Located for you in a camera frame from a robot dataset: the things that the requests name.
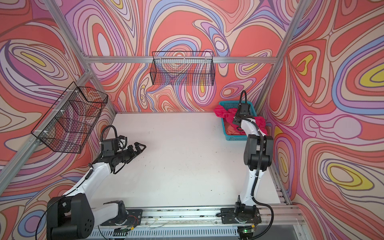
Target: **black mounting plate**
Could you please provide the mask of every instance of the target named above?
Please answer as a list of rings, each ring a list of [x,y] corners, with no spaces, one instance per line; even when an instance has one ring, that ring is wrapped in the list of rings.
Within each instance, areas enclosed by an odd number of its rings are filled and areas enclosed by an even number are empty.
[[[256,210],[256,216],[254,216],[255,219],[252,219],[251,216],[249,216],[249,219],[245,222],[245,223],[240,223],[238,221],[236,221],[235,219],[235,213],[233,211],[233,207],[232,208],[221,208],[220,209],[220,213],[222,213],[222,216],[221,216],[221,222],[223,224],[246,224],[246,223],[253,223],[255,225],[259,224],[262,219],[261,219],[261,216],[260,216],[260,212],[259,210],[257,209]]]
[[[132,226],[133,224],[135,224],[135,226],[139,226],[141,224],[141,217],[143,214],[143,210],[142,209],[126,209],[126,211],[127,211],[127,216],[128,216],[127,221],[125,223],[123,223],[121,226]],[[137,220],[139,221],[139,223],[137,225],[135,223],[136,218],[134,218],[132,216],[135,216],[137,218]],[[120,226],[120,225],[116,225],[114,222],[105,221],[101,224],[101,226]]]

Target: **diagonal metal beam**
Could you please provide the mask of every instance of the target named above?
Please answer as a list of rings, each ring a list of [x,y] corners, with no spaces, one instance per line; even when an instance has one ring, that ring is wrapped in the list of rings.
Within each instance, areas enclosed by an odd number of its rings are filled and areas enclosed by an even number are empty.
[[[162,58],[202,58],[204,57],[162,57]],[[151,56],[86,56],[87,63],[151,63]],[[277,62],[276,57],[213,57],[214,63],[271,63]]]
[[[272,66],[271,71],[263,85],[260,96],[256,101],[255,109],[256,109],[257,115],[259,115],[261,113],[261,110],[263,109],[264,102],[269,93],[269,89],[271,88],[272,81],[275,78],[276,74],[278,73],[279,67],[283,62],[284,56],[293,39],[293,36],[295,35],[297,27],[299,26],[301,20],[303,19],[304,13],[307,10],[307,7],[309,6],[309,3],[311,3],[311,1],[312,0],[300,0],[299,4],[297,5],[295,13],[293,14],[292,20],[288,26],[288,30],[285,33],[284,39],[281,42],[280,49],[277,53],[277,61]]]
[[[86,71],[76,82],[78,86],[84,86],[91,74],[89,71]],[[73,91],[76,88],[74,84],[69,90]],[[68,100],[71,94],[65,94],[64,97],[58,102],[58,104],[53,108],[52,112],[41,122],[41,124],[36,128],[36,131],[42,131],[48,123],[54,118],[56,111],[58,111],[64,103]],[[12,179],[28,161],[31,155],[34,153],[35,149],[40,145],[41,141],[35,136],[31,135],[24,146],[17,151],[13,158],[5,165],[5,167],[0,172],[0,195],[11,183]]]
[[[59,6],[57,5],[55,0],[44,0],[45,5],[49,12],[51,13],[53,19],[59,26],[60,30],[63,32],[63,38],[69,43],[70,47],[72,48],[75,56],[81,63],[81,65],[84,67],[84,69],[89,70],[92,74],[92,78],[90,79],[95,88],[101,92],[106,93],[105,89],[101,85],[99,79],[97,78],[96,74],[93,72],[93,69],[91,68],[90,64],[88,64],[84,59],[84,52],[81,49],[79,43],[77,42],[77,39],[75,38],[67,20],[65,19],[63,13],[61,12]],[[116,115],[116,111],[114,110],[112,104],[110,101],[107,103],[107,108],[109,108],[109,111],[113,114],[113,117]]]

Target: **patterned wall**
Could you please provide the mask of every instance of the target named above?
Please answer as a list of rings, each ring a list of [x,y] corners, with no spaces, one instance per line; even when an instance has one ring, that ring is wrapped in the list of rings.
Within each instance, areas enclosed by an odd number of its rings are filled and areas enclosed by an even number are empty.
[[[13,157],[55,99],[83,70],[40,0],[0,0],[0,168]],[[103,111],[81,154],[40,145],[0,197],[0,239],[34,239],[52,197],[70,189],[99,151],[112,122]],[[45,239],[45,221],[39,239]]]
[[[60,8],[86,55],[212,50],[275,56],[296,1],[84,0]],[[268,64],[217,64],[214,86],[152,86],[150,64],[94,64],[117,111],[212,111],[245,89],[256,102]]]
[[[263,115],[314,239],[384,239],[384,1],[314,0]]]

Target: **white tabletop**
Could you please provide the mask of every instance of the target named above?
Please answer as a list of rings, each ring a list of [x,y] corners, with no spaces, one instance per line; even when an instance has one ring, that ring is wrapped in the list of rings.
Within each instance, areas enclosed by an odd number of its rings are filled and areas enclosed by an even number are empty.
[[[147,148],[103,181],[91,198],[92,207],[111,200],[123,200],[126,207],[236,202],[248,170],[243,162],[246,142],[225,140],[214,113],[123,113],[116,115],[113,125],[118,135],[128,137],[128,144],[139,142]],[[280,203],[268,171],[256,199]]]

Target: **white arm segment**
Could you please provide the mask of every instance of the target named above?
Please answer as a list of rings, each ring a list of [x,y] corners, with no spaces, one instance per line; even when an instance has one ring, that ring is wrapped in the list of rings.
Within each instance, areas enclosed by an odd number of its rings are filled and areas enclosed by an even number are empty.
[[[254,135],[260,136],[260,134],[262,134],[263,136],[265,136],[265,133],[263,133],[262,131],[258,131],[257,128],[251,122],[246,121],[246,120],[241,121],[241,129],[243,129],[247,135],[254,134]],[[263,176],[263,174],[264,174],[264,172],[260,170],[259,171],[259,177],[257,179],[257,183],[256,183],[256,187],[255,187],[255,192],[254,192],[255,199],[256,199],[256,195],[257,195],[257,190],[258,190],[259,185],[260,185],[260,179]],[[252,196],[251,196],[252,186],[253,186],[253,183],[255,181],[255,177],[256,177],[256,169],[251,171],[248,168],[248,174],[245,177],[244,186],[243,186],[243,189],[240,193],[241,203],[243,203],[247,206],[255,205],[255,202],[252,200]]]
[[[85,177],[91,171],[88,172],[68,191],[64,193],[70,193],[67,196],[75,196],[79,193],[84,193],[87,199],[91,199],[92,195],[95,193],[96,189],[100,186],[102,181],[111,173],[111,168],[108,163],[105,162],[97,162],[92,165],[93,172],[89,176],[88,179],[85,180]],[[102,207],[97,209],[92,209],[92,213],[95,219],[94,226],[98,226],[103,222],[114,218],[118,215],[118,207],[117,203],[104,204]]]

